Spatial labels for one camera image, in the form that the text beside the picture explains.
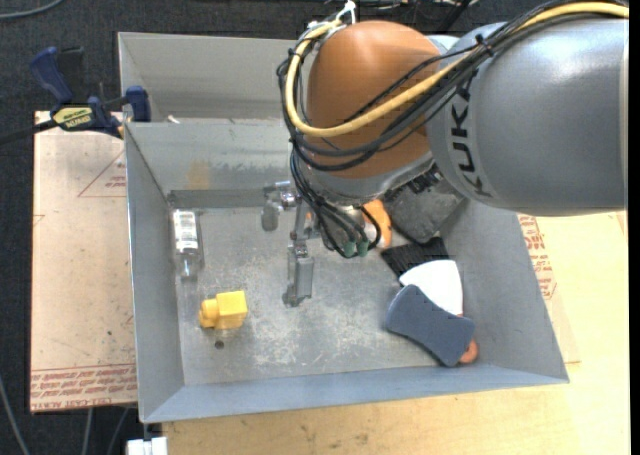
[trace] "gray carpet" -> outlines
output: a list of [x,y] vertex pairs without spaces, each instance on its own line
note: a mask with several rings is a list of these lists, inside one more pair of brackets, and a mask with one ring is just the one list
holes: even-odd
[[[0,15],[51,1],[0,0]],[[481,0],[449,32],[459,35],[479,25],[509,20],[545,1]],[[120,92],[119,31],[293,39],[308,21],[334,12],[335,7],[284,0],[65,0],[44,13],[0,20],[0,134],[28,128],[34,110],[53,106],[53,97],[38,87],[28,68],[33,56],[47,46],[84,47],[86,81],[96,87],[101,84],[110,98]],[[406,8],[386,16],[428,33],[446,12],[436,6],[420,11]],[[379,15],[372,9],[362,11],[364,18]],[[32,168],[31,138],[0,147],[0,375],[33,454],[80,453],[86,411],[35,416],[28,411]],[[105,453],[121,412],[117,407],[96,409],[89,453]],[[117,445],[141,435],[142,427],[132,412]],[[19,453],[5,411],[0,410],[0,454]]]

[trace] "blue clamp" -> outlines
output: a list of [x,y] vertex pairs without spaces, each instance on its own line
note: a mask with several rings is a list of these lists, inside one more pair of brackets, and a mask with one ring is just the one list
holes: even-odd
[[[29,64],[38,84],[51,92],[56,99],[56,105],[50,112],[53,122],[67,131],[92,130],[121,138],[121,130],[118,128],[122,123],[111,115],[98,96],[89,96],[86,103],[82,102],[84,104],[73,102],[74,93],[58,67],[57,53],[57,49],[51,46],[39,52]],[[117,103],[131,105],[134,121],[151,121],[148,94],[142,87],[129,87],[125,96],[118,98]],[[83,106],[88,106],[90,113],[82,111]]]

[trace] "yellow cable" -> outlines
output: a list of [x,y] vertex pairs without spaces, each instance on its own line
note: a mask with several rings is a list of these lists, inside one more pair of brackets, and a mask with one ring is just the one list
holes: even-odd
[[[537,16],[531,18],[529,21],[524,23],[521,27],[517,28],[516,31],[522,30],[526,27],[532,26],[536,23],[541,23],[543,21],[546,21],[554,17],[563,16],[566,14],[580,13],[580,12],[611,14],[614,16],[622,17],[622,18],[629,18],[629,8],[625,6],[609,4],[606,2],[575,2],[573,4],[567,4],[560,7],[555,7],[553,9],[549,9],[548,11],[542,12]],[[335,20],[329,25],[323,25],[321,27],[318,27],[318,29],[316,29],[315,31],[312,30],[307,35],[307,38],[305,38],[305,40],[303,40],[296,47],[295,53],[298,56],[301,56],[306,50],[306,48],[309,46],[309,44],[311,44],[311,41],[308,39],[319,37],[324,33],[326,33],[328,30],[330,30],[331,28],[333,28],[334,26],[338,26],[339,24],[340,24],[340,21]],[[345,135],[346,133],[351,133],[352,131],[362,128],[363,126],[366,126],[367,124],[370,124],[380,119],[381,117],[383,117],[385,114],[388,114],[392,110],[417,98],[421,94],[424,94],[435,83],[437,83],[438,80],[440,80],[440,78],[442,78],[447,73],[449,73],[453,67],[458,65],[465,58],[467,57],[466,56],[462,57],[457,61],[453,62],[452,64],[449,64],[448,66],[444,67],[437,73],[422,80],[421,82],[417,83],[410,89],[407,89],[403,93],[398,94],[394,98],[391,98],[390,100],[386,101],[382,105],[370,110],[366,114],[363,114],[360,117],[356,117],[355,119],[353,119],[352,121],[349,121],[348,123],[344,123],[338,126],[333,126],[330,128],[315,128],[313,126],[309,126],[304,121],[302,121],[302,119],[300,119],[300,116],[298,115],[298,112],[294,106],[293,90],[294,90],[296,71],[297,71],[297,68],[300,66],[301,59],[292,58],[291,63],[289,64],[288,72],[287,72],[287,81],[285,83],[285,106],[286,106],[287,115],[289,116],[291,123],[305,135],[310,135],[312,137],[322,137],[322,138],[331,138],[331,137],[338,137],[340,135]]]

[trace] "gray sponge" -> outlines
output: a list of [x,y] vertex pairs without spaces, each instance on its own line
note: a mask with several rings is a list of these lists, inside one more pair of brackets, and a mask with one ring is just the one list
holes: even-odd
[[389,331],[426,348],[445,366],[455,366],[466,351],[475,324],[435,305],[420,288],[410,284],[394,297],[385,321]]

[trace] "clear bottle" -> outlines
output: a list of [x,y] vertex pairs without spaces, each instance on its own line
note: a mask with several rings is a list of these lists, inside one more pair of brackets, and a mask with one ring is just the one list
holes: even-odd
[[195,281],[204,265],[200,219],[191,210],[174,210],[172,217],[177,272],[183,281]]

